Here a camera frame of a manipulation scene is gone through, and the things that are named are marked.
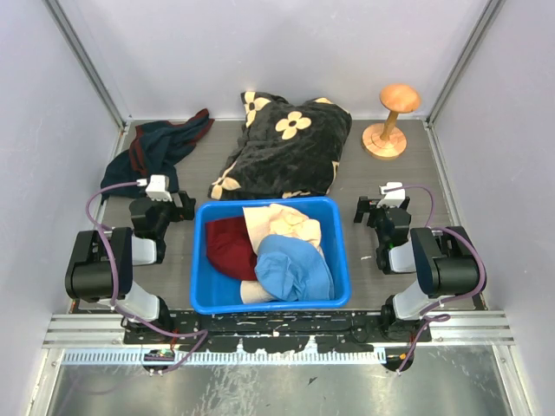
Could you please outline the dark red hat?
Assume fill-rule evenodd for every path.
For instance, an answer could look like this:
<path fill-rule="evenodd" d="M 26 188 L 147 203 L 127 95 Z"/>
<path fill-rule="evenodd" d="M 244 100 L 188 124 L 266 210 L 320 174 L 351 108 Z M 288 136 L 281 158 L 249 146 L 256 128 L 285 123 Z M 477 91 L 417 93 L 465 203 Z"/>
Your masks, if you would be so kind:
<path fill-rule="evenodd" d="M 257 281 L 255 254 L 244 217 L 206 222 L 206 257 L 218 272 L 239 281 Z"/>

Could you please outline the navy and red cloth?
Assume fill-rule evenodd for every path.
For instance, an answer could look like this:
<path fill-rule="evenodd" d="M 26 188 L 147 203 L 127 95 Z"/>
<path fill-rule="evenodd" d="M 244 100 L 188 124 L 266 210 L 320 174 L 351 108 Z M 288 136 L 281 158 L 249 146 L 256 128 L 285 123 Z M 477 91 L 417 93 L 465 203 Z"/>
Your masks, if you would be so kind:
<path fill-rule="evenodd" d="M 177 192 L 180 186 L 175 166 L 195 149 L 213 122 L 209 111 L 204 108 L 180 124 L 158 120 L 138 125 L 128 149 L 108 164 L 101 187 L 159 174 L 168 177 L 168 190 Z"/>

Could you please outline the wooden hat stand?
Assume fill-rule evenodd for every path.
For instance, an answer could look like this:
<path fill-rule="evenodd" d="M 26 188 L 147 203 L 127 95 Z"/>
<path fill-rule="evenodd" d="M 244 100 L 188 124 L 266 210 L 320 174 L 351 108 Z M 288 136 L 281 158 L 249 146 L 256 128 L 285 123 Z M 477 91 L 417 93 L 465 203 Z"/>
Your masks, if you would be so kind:
<path fill-rule="evenodd" d="M 393 160 L 407 148 L 407 138 L 396 126 L 400 114 L 411 114 L 421 105 L 419 93 L 407 84 L 390 84 L 379 95 L 381 104 L 388 109 L 383 123 L 368 126 L 362 133 L 362 147 L 374 158 Z"/>

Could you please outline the blue plastic bin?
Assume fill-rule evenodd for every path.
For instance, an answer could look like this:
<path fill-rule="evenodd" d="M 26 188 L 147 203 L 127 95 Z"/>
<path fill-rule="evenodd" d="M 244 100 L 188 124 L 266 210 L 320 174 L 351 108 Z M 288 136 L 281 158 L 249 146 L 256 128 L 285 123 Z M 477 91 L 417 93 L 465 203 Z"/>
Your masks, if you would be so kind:
<path fill-rule="evenodd" d="M 339 207 L 326 197 L 206 203 L 190 278 L 204 315 L 340 308 L 351 284 Z"/>

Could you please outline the light blue bucket hat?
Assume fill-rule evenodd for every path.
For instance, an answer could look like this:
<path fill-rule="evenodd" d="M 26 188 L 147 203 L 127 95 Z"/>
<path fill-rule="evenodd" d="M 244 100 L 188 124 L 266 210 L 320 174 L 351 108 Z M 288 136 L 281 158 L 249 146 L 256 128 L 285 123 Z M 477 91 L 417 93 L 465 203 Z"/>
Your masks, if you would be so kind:
<path fill-rule="evenodd" d="M 330 301 L 335 285 L 325 259 L 309 243 L 279 235 L 266 237 L 258 248 L 258 281 L 283 302 Z"/>

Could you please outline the black floral blanket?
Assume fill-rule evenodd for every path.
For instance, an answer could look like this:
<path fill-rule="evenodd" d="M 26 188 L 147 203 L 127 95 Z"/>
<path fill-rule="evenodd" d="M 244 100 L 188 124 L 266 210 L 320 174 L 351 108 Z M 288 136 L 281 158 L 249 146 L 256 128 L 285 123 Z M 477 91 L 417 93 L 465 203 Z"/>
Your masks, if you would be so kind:
<path fill-rule="evenodd" d="M 208 197 L 223 201 L 327 195 L 350 134 L 351 114 L 326 97 L 300 105 L 255 91 L 245 91 L 240 98 L 245 124 Z"/>

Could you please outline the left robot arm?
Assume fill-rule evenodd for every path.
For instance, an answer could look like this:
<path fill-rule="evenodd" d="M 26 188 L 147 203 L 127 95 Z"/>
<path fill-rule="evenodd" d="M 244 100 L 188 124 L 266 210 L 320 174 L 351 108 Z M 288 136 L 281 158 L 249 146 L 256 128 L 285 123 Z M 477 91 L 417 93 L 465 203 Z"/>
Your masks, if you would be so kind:
<path fill-rule="evenodd" d="M 193 220 L 195 205 L 186 192 L 168 201 L 137 198 L 129 205 L 131 227 L 80 231 L 65 276 L 67 295 L 115 308 L 126 327 L 142 331 L 154 343 L 168 341 L 175 332 L 169 308 L 134 280 L 134 267 L 163 262 L 169 225 Z"/>

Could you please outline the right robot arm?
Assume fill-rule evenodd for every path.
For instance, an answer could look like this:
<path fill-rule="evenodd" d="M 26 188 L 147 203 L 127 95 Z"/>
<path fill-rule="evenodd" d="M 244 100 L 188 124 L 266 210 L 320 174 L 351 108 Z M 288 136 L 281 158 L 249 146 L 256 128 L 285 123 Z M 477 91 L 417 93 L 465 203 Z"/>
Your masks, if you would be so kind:
<path fill-rule="evenodd" d="M 441 302 L 457 296 L 474 297 L 486 285 L 484 264 L 476 257 L 469 236 L 460 226 L 433 231 L 413 228 L 409 198 L 387 201 L 361 196 L 354 222 L 368 215 L 367 226 L 375 231 L 377 268 L 386 275 L 415 274 L 405 290 L 382 305 L 378 330 L 390 341 L 413 335 L 421 318 Z"/>

